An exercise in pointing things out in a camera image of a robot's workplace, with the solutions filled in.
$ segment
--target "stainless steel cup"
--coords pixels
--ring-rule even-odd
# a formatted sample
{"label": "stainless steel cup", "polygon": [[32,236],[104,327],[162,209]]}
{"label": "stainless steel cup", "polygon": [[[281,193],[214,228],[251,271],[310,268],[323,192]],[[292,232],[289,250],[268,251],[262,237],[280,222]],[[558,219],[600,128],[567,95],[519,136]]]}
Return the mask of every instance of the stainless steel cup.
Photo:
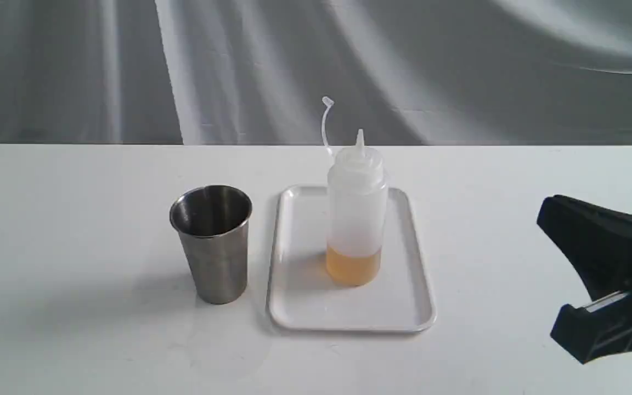
{"label": "stainless steel cup", "polygon": [[190,190],[170,208],[196,293],[205,302],[233,302],[244,292],[252,211],[248,195],[226,185]]}

